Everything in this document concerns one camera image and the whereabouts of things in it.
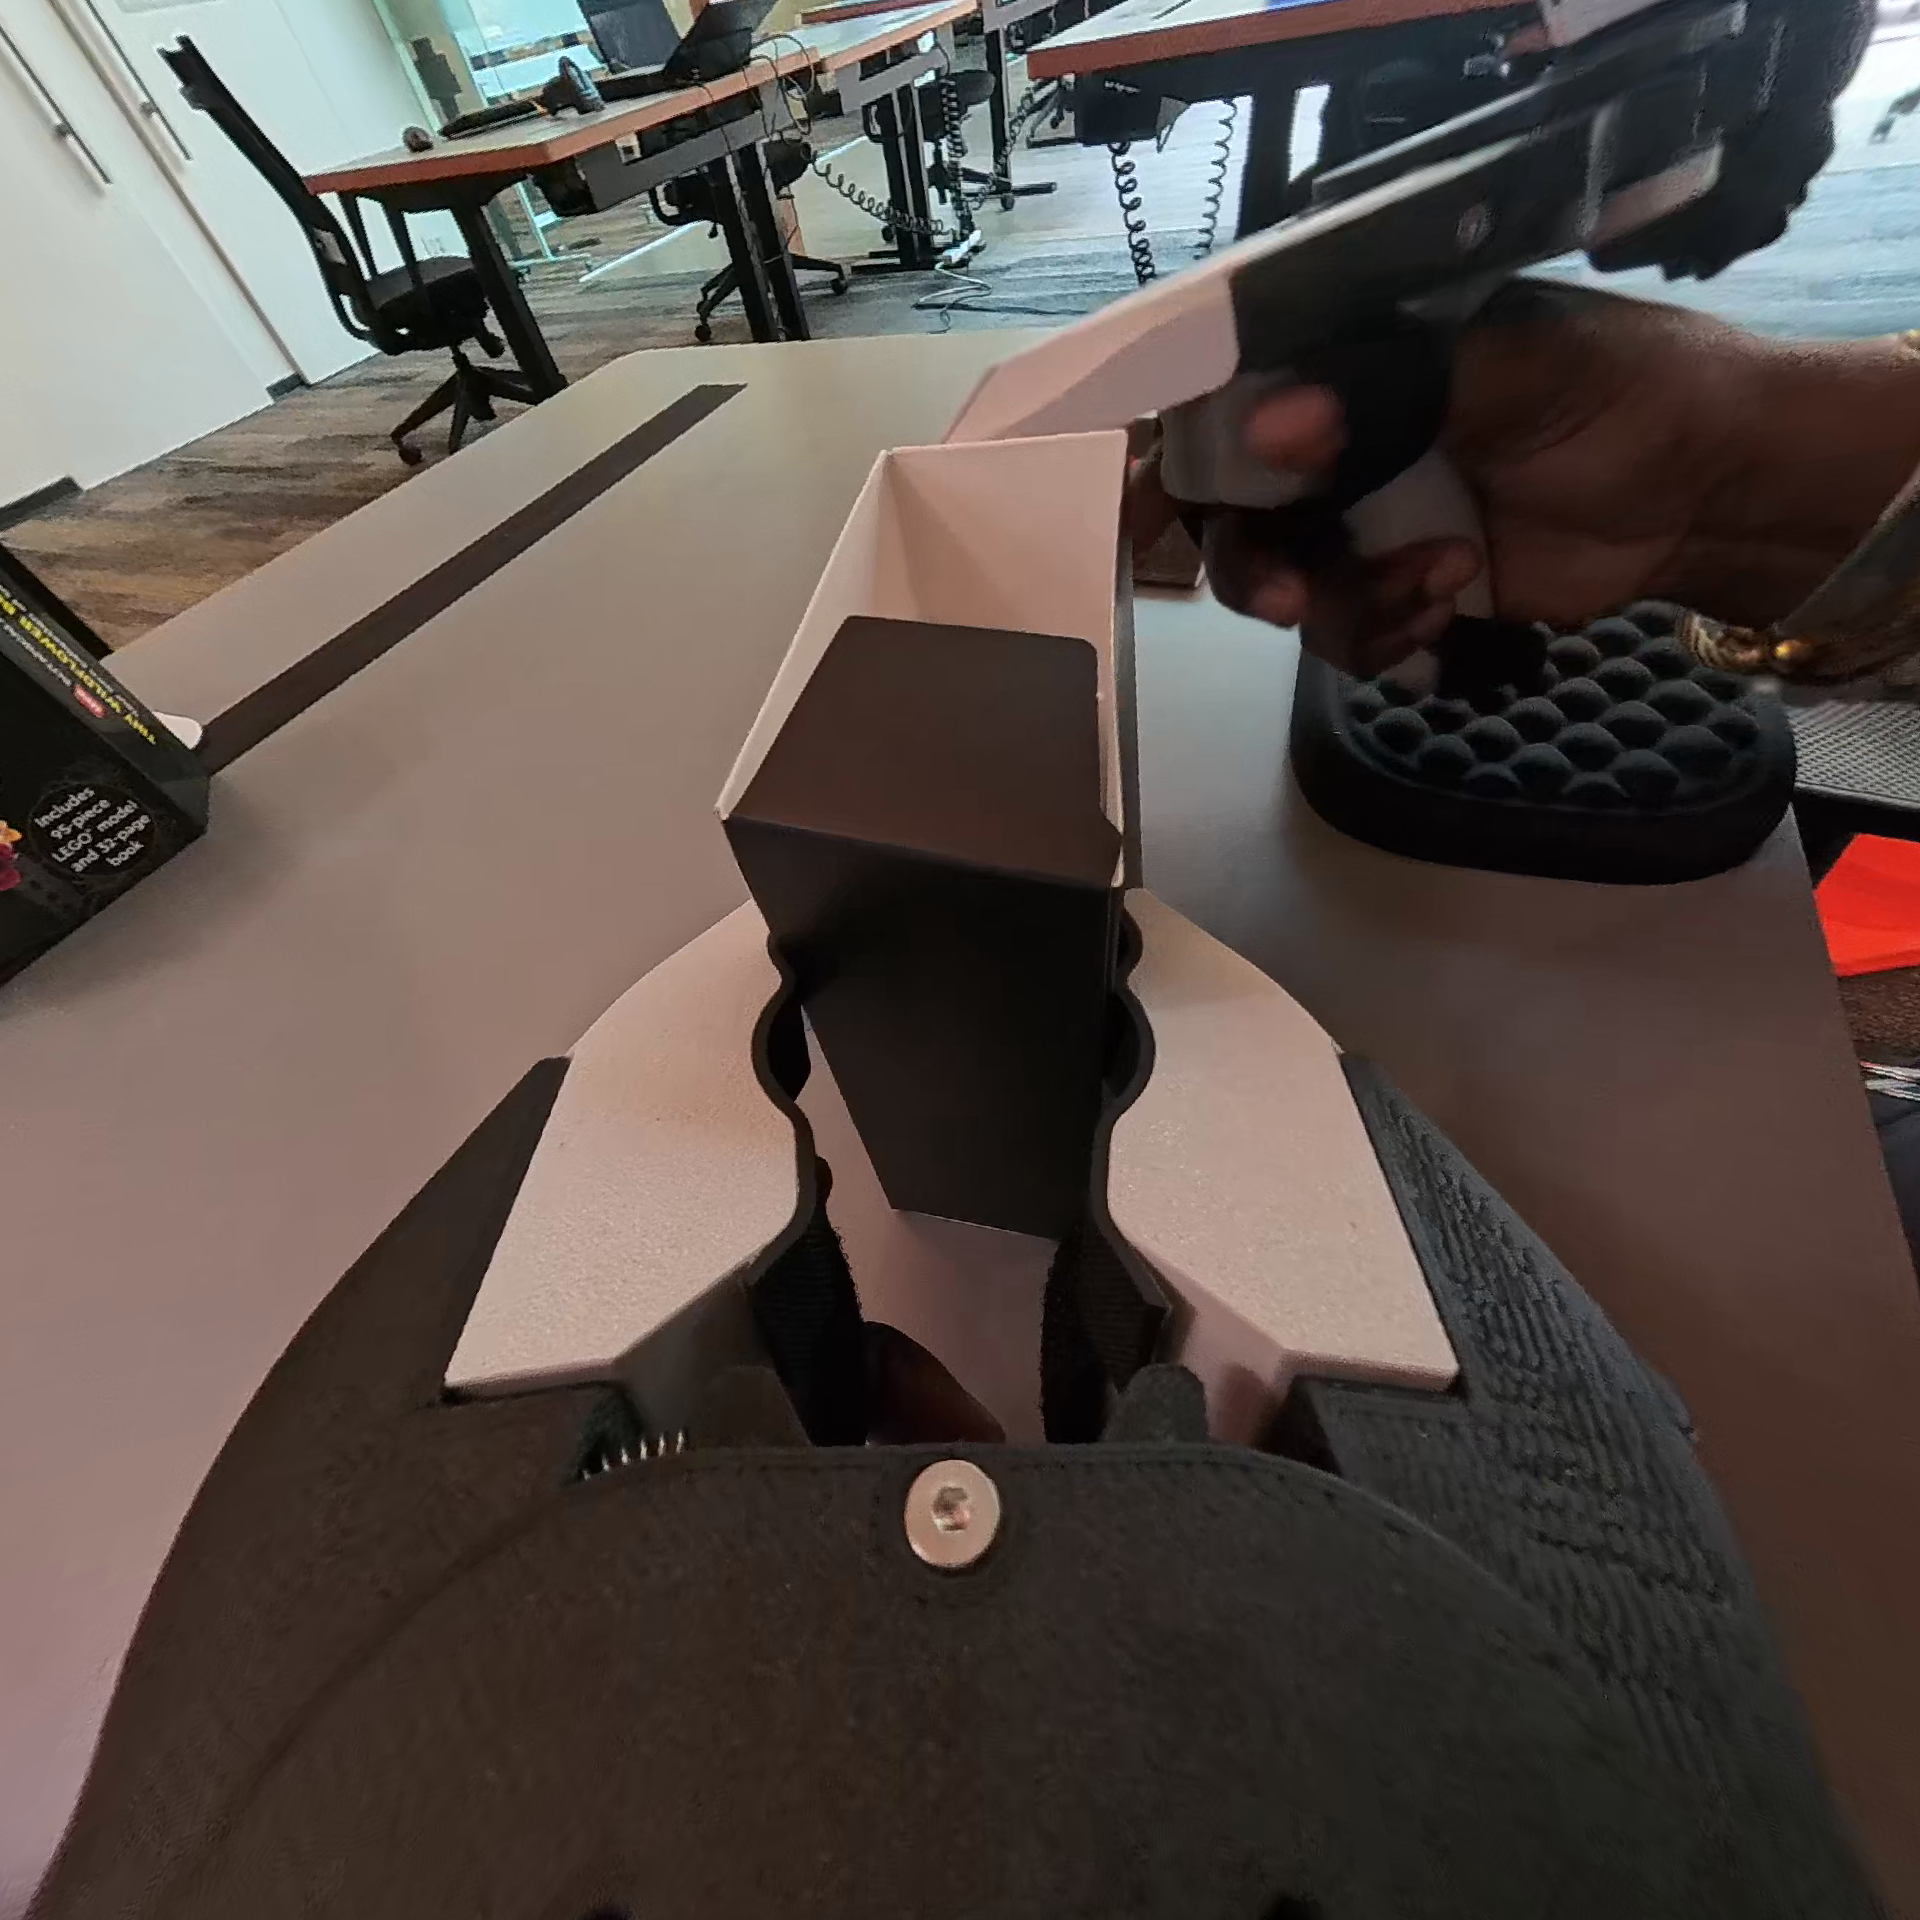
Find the wooden table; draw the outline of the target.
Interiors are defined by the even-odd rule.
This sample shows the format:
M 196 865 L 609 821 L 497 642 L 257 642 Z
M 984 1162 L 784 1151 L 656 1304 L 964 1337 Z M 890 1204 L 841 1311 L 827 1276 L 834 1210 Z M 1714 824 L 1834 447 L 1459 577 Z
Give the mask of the wooden table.
M 1236 236 L 1300 214 L 1324 169 L 1457 119 L 1535 68 L 1538 4 L 1118 4 L 1045 39 L 1034 78 L 1076 86 L 1076 135 L 1151 135 L 1167 103 L 1252 103 Z
M 519 278 L 488 227 L 489 203 L 524 179 L 547 184 L 572 164 L 588 177 L 593 208 L 644 197 L 712 158 L 775 136 L 790 124 L 784 83 L 811 78 L 816 68 L 816 51 L 795 35 L 776 35 L 739 73 L 709 86 L 618 103 L 599 113 L 526 119 L 436 140 L 425 155 L 394 147 L 303 172 L 303 179 L 319 197 L 374 198 L 394 214 L 448 214 L 467 254 L 485 260 L 492 301 L 505 308 L 505 343 L 529 353 L 540 377 L 563 378 L 558 392 L 564 392 Z

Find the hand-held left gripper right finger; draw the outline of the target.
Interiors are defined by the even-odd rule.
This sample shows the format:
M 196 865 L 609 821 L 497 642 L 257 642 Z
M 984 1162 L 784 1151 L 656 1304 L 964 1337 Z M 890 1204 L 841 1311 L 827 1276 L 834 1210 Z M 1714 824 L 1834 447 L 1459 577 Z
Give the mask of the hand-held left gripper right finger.
M 1340 1046 L 1130 890 L 1091 1133 L 1088 1419 L 1155 1363 L 1186 1368 L 1214 1421 L 1270 1421 L 1307 1378 L 1459 1378 Z

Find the black office chair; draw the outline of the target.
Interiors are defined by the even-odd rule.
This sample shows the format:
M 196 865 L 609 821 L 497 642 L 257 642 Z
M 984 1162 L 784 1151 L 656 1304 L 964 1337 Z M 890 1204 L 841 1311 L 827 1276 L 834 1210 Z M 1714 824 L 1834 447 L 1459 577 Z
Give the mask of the black office chair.
M 349 338 L 398 361 L 443 353 L 448 378 L 392 428 L 405 467 L 422 467 L 417 430 L 448 417 L 448 450 L 458 453 L 474 426 L 497 417 L 497 402 L 540 404 L 563 390 L 533 369 L 529 353 L 505 343 L 505 308 L 488 287 L 481 258 L 422 258 L 405 216 L 389 208 L 398 267 L 374 267 L 374 241 L 356 205 L 342 216 L 324 203 L 299 167 L 213 73 L 194 39 L 160 48 L 191 108 L 203 110 L 293 216 L 318 260 L 338 319 Z
M 784 343 L 813 338 L 801 276 L 827 276 L 834 296 L 850 294 L 854 271 L 844 260 L 790 248 L 780 205 L 811 164 L 813 145 L 784 135 L 712 158 L 646 194 L 668 229 L 716 229 L 727 241 L 727 266 L 701 285 L 695 301 L 695 343 L 716 340 L 712 316 L 727 296 L 739 296 L 754 343 Z

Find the grey desk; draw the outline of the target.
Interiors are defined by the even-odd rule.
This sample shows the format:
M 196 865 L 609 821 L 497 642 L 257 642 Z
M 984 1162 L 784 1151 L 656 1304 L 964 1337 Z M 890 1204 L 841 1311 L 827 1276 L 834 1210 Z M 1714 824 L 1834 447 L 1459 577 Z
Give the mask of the grey desk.
M 349 1260 L 746 898 L 716 797 L 881 450 L 1024 334 L 644 349 L 124 652 L 215 719 L 675 402 L 719 408 L 215 773 L 4 991 L 4 1917 L 191 1503 Z M 1916 1917 L 1916 1276 L 1804 846 L 1681 890 L 1328 829 L 1298 648 L 1137 619 L 1148 884 L 1377 1060 L 1684 1398 L 1829 1779 Z

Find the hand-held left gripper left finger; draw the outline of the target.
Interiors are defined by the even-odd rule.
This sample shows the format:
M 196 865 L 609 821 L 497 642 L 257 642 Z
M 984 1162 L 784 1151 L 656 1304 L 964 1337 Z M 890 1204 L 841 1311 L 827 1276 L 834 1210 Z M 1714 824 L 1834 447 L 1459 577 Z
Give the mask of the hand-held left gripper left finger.
M 776 1365 L 754 1286 L 819 1201 L 771 1051 L 788 993 L 743 904 L 572 1046 L 443 1368 L 455 1398 L 615 1382 L 700 1405 L 721 1368 Z

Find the person's right hand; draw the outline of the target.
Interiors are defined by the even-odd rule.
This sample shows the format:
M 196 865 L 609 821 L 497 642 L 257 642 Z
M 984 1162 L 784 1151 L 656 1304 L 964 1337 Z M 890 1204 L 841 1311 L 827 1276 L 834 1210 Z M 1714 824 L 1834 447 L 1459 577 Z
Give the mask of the person's right hand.
M 1448 464 L 1479 535 L 1363 559 L 1219 512 L 1214 602 L 1372 679 L 1462 591 L 1525 628 L 1652 599 L 1791 687 L 1916 688 L 1916 340 L 1765 340 L 1697 309 L 1516 280 L 1459 334 Z

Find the black mesh cushion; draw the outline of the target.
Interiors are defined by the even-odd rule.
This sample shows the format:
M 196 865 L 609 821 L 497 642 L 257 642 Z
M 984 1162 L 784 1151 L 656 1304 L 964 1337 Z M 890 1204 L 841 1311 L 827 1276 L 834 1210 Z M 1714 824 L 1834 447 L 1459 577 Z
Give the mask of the black mesh cushion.
M 1377 853 L 1469 871 L 1668 884 L 1743 865 L 1791 816 L 1780 699 L 1635 602 L 1580 632 L 1459 621 L 1358 679 L 1300 652 L 1288 756 L 1313 813 Z

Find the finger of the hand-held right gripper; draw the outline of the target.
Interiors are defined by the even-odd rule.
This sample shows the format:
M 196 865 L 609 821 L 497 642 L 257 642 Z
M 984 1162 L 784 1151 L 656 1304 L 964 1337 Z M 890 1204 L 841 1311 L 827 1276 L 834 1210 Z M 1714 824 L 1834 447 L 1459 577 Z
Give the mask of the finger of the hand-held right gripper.
M 1279 365 L 1336 325 L 1336 287 L 1307 280 L 1155 280 L 995 363 L 948 444 L 1071 437 Z

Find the black glossy cardboard box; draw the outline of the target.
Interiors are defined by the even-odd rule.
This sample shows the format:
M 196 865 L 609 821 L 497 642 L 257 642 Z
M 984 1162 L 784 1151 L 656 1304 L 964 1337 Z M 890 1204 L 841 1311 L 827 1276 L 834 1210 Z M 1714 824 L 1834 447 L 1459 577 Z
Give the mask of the black glossy cardboard box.
M 121 687 L 89 624 L 4 552 L 4 980 L 206 824 L 196 742 Z

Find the matte black box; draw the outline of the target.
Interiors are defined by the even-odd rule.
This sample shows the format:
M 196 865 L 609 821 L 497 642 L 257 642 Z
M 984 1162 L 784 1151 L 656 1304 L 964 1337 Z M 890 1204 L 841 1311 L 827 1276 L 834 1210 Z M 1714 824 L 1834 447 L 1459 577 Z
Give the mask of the matte black box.
M 719 794 L 807 1021 L 860 1306 L 1042 1438 L 1125 799 L 1119 430 L 878 453 Z

